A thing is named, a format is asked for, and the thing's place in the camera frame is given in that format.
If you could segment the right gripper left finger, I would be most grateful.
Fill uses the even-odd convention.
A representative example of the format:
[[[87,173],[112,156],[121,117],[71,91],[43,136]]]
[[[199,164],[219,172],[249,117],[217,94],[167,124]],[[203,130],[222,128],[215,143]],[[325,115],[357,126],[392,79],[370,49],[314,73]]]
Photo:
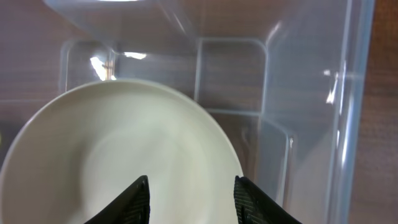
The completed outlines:
[[[148,224],[149,218],[149,181],[142,175],[85,224]]]

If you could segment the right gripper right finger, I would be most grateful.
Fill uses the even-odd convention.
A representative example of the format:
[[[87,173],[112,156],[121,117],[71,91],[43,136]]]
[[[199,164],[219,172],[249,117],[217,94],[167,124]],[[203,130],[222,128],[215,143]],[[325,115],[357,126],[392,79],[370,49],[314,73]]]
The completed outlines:
[[[301,224],[247,177],[235,177],[233,197],[239,224]]]

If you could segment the cream plate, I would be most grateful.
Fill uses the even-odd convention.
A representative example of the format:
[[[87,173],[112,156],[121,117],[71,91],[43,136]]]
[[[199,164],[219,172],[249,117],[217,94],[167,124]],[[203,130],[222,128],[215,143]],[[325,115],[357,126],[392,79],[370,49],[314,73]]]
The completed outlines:
[[[219,124],[154,82],[96,82],[46,104],[1,168],[2,223],[84,223],[147,176],[151,223],[236,223],[242,168]]]

